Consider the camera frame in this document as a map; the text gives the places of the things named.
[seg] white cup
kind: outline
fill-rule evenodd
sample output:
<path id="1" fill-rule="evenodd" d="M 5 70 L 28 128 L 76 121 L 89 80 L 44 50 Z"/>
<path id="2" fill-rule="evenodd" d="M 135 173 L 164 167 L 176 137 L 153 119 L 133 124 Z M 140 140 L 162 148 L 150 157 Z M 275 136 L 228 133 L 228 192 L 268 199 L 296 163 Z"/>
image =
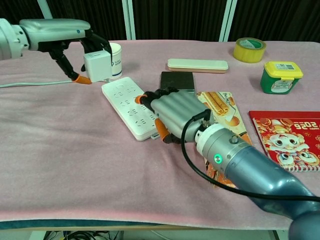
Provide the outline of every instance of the white cup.
<path id="1" fill-rule="evenodd" d="M 112 77 L 110 78 L 116 79 L 122 76 L 121 45 L 115 42 L 110 42 L 110 46 L 112 49 Z"/>

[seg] yellow tape roll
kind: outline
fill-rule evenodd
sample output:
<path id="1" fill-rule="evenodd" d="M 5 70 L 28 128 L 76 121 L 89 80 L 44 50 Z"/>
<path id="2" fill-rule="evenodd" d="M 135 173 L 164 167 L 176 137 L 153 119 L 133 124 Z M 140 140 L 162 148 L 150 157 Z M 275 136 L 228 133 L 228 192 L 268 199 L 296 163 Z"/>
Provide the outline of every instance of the yellow tape roll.
<path id="1" fill-rule="evenodd" d="M 233 56 L 235 59 L 245 63 L 260 62 L 264 56 L 267 44 L 252 37 L 239 38 L 235 42 Z"/>

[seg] power strip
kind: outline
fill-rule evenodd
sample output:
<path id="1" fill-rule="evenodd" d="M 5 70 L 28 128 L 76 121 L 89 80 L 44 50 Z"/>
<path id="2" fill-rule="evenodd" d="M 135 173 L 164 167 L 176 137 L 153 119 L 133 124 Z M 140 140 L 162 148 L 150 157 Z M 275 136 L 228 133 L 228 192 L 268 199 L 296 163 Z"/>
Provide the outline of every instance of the power strip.
<path id="1" fill-rule="evenodd" d="M 130 78 L 124 77 L 102 85 L 102 92 L 138 141 L 157 138 L 157 116 L 135 102 L 144 91 Z"/>

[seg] pink blanket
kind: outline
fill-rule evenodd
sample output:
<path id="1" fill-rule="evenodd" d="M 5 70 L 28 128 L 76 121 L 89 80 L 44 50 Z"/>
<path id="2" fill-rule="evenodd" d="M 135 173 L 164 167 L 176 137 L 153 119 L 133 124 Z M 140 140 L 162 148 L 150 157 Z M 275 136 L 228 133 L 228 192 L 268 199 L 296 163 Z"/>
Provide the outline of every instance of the pink blanket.
<path id="1" fill-rule="evenodd" d="M 319 111 L 320 44 L 267 42 L 259 63 L 232 57 L 234 42 L 118 41 L 123 77 L 159 87 L 170 58 L 226 60 L 225 74 L 194 73 L 197 91 L 232 92 L 254 145 L 249 110 Z M 66 51 L 76 71 L 83 49 Z M 267 61 L 294 61 L 304 73 L 288 95 L 260 88 Z M 49 54 L 0 61 L 0 84 L 63 81 Z M 0 221 L 81 219 L 153 222 L 221 229 L 286 229 L 290 220 L 247 197 L 213 188 L 186 164 L 180 146 L 138 142 L 103 96 L 102 83 L 0 88 Z M 193 144 L 188 152 L 205 170 Z M 320 195 L 318 172 L 296 173 Z"/>

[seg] black curtain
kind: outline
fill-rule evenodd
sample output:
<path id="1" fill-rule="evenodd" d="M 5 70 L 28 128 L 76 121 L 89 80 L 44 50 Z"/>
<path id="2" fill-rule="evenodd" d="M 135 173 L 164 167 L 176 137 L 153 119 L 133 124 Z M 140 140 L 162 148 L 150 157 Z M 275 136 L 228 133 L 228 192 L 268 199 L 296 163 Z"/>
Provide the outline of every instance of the black curtain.
<path id="1" fill-rule="evenodd" d="M 126 40 L 121 0 L 47 0 L 53 18 L 80 19 L 107 40 Z"/>
<path id="2" fill-rule="evenodd" d="M 21 19 L 43 19 L 37 0 L 0 0 L 0 19 L 18 24 Z"/>
<path id="3" fill-rule="evenodd" d="M 320 42 L 319 0 L 238 0 L 229 41 Z"/>
<path id="4" fill-rule="evenodd" d="M 218 41 L 227 0 L 133 0 L 136 39 Z"/>

